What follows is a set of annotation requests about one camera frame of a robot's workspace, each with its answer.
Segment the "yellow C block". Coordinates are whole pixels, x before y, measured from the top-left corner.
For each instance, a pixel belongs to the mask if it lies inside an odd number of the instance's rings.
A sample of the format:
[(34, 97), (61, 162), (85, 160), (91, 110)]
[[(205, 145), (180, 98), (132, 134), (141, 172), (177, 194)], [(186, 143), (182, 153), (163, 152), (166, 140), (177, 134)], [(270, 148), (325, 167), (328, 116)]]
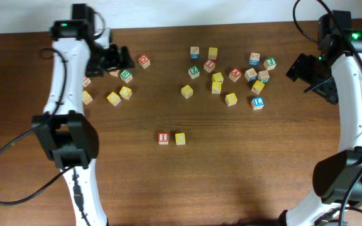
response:
[(175, 142), (176, 145), (185, 145), (186, 144), (186, 137), (184, 133), (176, 133), (175, 134)]

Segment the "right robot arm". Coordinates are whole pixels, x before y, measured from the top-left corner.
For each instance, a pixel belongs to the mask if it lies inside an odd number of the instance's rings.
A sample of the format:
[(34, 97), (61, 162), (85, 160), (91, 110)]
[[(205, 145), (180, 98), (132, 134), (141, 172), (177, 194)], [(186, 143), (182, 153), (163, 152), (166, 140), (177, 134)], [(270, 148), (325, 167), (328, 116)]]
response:
[(362, 31), (350, 12), (331, 11), (319, 18), (317, 45), (321, 55), (299, 55), (287, 77), (338, 105), (339, 147), (316, 164), (312, 191), (280, 215), (280, 225), (332, 225), (341, 208), (362, 206)]

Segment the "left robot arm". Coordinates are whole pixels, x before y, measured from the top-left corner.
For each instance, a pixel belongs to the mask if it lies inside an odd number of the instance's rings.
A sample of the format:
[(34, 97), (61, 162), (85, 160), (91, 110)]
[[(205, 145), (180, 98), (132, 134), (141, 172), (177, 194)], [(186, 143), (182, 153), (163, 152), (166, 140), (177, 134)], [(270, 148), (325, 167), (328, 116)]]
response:
[(70, 19), (54, 22), (51, 89), (43, 114), (31, 121), (47, 158), (65, 178), (76, 225), (109, 223), (96, 181), (99, 137), (84, 114), (84, 78), (134, 67), (128, 48), (111, 42), (110, 28), (96, 31), (95, 15), (87, 4), (73, 4)]

